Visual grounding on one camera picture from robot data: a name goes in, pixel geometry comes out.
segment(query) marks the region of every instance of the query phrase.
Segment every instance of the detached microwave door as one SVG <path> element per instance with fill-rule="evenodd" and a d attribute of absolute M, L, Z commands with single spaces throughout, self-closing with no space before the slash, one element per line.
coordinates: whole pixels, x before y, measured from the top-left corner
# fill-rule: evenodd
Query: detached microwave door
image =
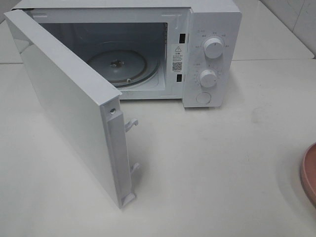
<path fill-rule="evenodd" d="M 25 12 L 5 16 L 47 116 L 121 208 L 135 196 L 120 91 Z"/>

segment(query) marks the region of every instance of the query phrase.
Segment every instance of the white knob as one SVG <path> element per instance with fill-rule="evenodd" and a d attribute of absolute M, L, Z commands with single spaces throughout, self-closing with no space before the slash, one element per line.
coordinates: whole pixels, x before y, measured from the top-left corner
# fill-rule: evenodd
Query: white knob
<path fill-rule="evenodd" d="M 217 82 L 217 75 L 216 72 L 213 70 L 205 70 L 200 73 L 199 75 L 199 81 L 201 86 L 210 88 L 212 86 L 215 86 Z"/>
<path fill-rule="evenodd" d="M 224 42 L 220 38 L 210 38 L 204 43 L 204 53 L 208 58 L 218 58 L 222 55 Z"/>

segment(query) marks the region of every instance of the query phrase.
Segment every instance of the pink bowl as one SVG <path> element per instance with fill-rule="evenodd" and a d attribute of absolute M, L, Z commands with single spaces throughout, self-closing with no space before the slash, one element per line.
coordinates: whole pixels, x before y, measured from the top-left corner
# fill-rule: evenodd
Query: pink bowl
<path fill-rule="evenodd" d="M 307 196 L 316 205 L 316 143 L 311 145 L 304 155 L 301 177 Z"/>

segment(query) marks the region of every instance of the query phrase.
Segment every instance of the label sticker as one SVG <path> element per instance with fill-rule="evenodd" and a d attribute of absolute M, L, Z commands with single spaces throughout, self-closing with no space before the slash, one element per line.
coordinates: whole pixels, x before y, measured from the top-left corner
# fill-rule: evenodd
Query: label sticker
<path fill-rule="evenodd" d="M 183 71 L 183 63 L 185 57 L 186 45 L 183 44 L 172 44 L 171 53 L 171 69 L 174 73 L 181 73 Z"/>

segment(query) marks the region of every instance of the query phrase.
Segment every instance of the white microwave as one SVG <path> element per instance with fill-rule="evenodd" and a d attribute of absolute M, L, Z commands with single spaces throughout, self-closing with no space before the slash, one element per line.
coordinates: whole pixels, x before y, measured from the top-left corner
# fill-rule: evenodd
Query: white microwave
<path fill-rule="evenodd" d="M 22 0 L 5 17 L 47 115 L 121 208 L 137 120 L 119 100 L 220 106 L 241 13 L 232 0 Z"/>

